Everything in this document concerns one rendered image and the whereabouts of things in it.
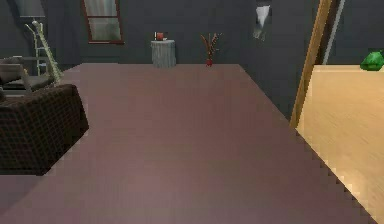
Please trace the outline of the grey round side table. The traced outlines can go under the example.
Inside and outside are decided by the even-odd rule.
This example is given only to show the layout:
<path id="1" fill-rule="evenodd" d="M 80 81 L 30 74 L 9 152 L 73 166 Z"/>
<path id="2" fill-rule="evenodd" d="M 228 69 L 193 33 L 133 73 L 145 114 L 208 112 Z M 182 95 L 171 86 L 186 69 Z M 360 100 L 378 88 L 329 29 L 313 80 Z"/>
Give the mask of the grey round side table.
<path id="1" fill-rule="evenodd" d="M 176 65 L 175 41 L 152 41 L 152 63 L 157 68 L 171 68 Z"/>

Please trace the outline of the pale green floor lamp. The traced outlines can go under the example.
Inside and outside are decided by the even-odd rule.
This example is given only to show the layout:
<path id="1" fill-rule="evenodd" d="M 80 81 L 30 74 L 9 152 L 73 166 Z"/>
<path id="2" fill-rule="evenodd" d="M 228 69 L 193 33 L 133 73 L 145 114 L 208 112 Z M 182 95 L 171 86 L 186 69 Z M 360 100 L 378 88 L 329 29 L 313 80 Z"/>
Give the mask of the pale green floor lamp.
<path id="1" fill-rule="evenodd" d="M 23 21 L 24 27 L 32 34 L 37 74 L 41 76 L 41 69 L 44 68 L 46 75 L 51 77 L 55 84 L 59 83 L 63 73 L 58 67 L 48 44 L 44 26 L 46 15 L 41 0 L 14 1 L 18 9 L 19 18 Z"/>

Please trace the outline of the wooden door frame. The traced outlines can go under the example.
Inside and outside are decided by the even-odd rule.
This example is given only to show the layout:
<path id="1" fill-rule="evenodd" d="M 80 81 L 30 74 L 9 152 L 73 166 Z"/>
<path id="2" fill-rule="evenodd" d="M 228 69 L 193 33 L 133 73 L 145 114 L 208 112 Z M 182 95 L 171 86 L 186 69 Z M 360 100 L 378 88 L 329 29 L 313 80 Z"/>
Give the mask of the wooden door frame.
<path id="1" fill-rule="evenodd" d="M 319 0 L 290 119 L 292 128 L 296 128 L 299 123 L 314 65 L 317 62 L 324 62 L 326 51 L 330 49 L 331 34 L 335 33 L 336 18 L 340 14 L 341 3 L 342 0 Z"/>

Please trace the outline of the red framed window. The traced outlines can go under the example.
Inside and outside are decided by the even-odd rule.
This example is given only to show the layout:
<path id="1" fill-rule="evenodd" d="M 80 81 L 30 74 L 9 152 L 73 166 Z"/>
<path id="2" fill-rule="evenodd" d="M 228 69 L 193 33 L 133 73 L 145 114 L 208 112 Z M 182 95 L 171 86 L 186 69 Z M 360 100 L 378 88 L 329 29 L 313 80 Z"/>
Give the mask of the red framed window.
<path id="1" fill-rule="evenodd" d="M 81 0 L 89 44 L 123 45 L 120 0 Z"/>

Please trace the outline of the red vase with twigs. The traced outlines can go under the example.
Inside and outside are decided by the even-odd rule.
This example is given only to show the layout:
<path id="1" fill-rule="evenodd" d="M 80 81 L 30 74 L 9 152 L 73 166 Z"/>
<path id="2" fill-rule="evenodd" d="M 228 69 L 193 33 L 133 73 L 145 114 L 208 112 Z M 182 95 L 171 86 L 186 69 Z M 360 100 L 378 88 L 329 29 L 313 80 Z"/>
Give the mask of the red vase with twigs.
<path id="1" fill-rule="evenodd" d="M 206 48 L 206 66 L 211 67 L 213 65 L 213 55 L 217 51 L 216 44 L 221 36 L 221 33 L 214 33 L 213 35 L 208 35 L 205 37 L 204 35 L 200 35 L 205 48 Z"/>

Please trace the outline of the green lumpy object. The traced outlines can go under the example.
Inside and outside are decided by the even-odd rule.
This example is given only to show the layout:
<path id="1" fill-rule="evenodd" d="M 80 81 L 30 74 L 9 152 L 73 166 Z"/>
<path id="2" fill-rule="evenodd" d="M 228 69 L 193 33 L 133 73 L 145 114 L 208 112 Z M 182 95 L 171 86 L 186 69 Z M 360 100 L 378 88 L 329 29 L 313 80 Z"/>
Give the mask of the green lumpy object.
<path id="1" fill-rule="evenodd" d="M 384 55 L 382 51 L 369 53 L 360 63 L 360 68 L 365 71 L 379 71 L 384 66 Z"/>

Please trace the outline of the white wall lamp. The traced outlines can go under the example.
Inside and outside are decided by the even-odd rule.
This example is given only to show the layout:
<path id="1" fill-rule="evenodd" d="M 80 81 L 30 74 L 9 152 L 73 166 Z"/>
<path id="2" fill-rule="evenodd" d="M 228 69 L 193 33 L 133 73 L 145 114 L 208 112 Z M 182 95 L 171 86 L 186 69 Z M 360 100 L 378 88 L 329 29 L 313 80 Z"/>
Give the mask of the white wall lamp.
<path id="1" fill-rule="evenodd" d="M 267 27 L 271 23 L 272 17 L 272 1 L 257 1 L 255 7 L 255 26 L 253 29 L 253 37 L 264 41 L 266 38 Z"/>

